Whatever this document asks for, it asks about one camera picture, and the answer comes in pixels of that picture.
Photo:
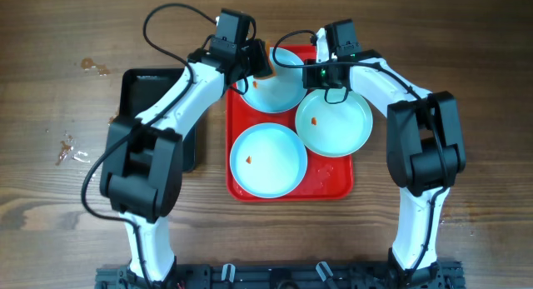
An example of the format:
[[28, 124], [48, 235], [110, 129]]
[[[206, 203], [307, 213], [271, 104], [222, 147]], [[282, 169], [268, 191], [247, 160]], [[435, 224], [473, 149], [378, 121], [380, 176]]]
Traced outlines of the light blue plate back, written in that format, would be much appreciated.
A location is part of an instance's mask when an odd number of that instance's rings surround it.
[[296, 68], [278, 66], [270, 60], [276, 75], [268, 79], [247, 78], [248, 90], [244, 95], [238, 94], [248, 106], [264, 113], [281, 113], [296, 107], [307, 94], [303, 87], [302, 71]]

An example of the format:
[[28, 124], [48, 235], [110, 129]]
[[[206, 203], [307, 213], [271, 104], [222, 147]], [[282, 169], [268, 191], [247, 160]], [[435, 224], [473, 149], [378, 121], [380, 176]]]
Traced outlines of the light blue plate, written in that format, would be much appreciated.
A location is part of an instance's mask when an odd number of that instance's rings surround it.
[[307, 94], [303, 87], [302, 71], [296, 68], [278, 66], [270, 60], [276, 75], [268, 79], [247, 78], [248, 90], [244, 95], [238, 94], [248, 106], [264, 113], [281, 113], [296, 107]]
[[296, 133], [312, 152], [324, 157], [344, 157], [359, 150], [373, 127], [371, 108], [358, 93], [315, 90], [300, 102]]
[[290, 128], [265, 122], [247, 128], [233, 143], [230, 171], [254, 197], [274, 199], [293, 192], [306, 175], [308, 156]]

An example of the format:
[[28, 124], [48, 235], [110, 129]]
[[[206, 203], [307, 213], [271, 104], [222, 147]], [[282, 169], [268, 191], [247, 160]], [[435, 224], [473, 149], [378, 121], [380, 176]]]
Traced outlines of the light blue plate front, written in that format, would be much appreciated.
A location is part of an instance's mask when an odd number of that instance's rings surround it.
[[274, 199], [293, 192], [306, 175], [308, 156], [290, 128], [265, 122], [247, 128], [233, 143], [230, 171], [254, 197]]

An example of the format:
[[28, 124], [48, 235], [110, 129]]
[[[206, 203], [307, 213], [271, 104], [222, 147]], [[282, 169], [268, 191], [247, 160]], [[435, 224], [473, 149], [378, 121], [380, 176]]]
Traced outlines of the orange green sponge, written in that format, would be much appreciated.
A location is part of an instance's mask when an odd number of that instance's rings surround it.
[[270, 45], [261, 39], [254, 41], [252, 50], [252, 76], [257, 79], [268, 79], [276, 75], [270, 60]]

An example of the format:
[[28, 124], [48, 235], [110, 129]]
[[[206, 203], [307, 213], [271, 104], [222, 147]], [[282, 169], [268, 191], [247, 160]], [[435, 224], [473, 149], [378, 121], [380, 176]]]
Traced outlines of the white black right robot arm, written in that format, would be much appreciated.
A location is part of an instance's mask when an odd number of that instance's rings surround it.
[[363, 96], [386, 117], [386, 165], [400, 188], [398, 230], [392, 261], [411, 281], [437, 261], [441, 209], [466, 152], [456, 99], [432, 93], [395, 72], [356, 39], [352, 20], [327, 24], [311, 35], [316, 56], [303, 68], [305, 87]]

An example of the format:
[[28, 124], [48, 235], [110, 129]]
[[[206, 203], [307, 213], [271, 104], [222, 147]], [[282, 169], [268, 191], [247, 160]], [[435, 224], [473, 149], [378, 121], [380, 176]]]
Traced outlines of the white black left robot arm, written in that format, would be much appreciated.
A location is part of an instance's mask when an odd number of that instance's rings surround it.
[[127, 227], [132, 259], [118, 268], [117, 288], [177, 288], [176, 256], [167, 216], [182, 186], [183, 138], [232, 85], [249, 76], [270, 77], [266, 44], [253, 17], [223, 9], [217, 29], [183, 59], [177, 81], [148, 109], [119, 114], [97, 159], [100, 193]]

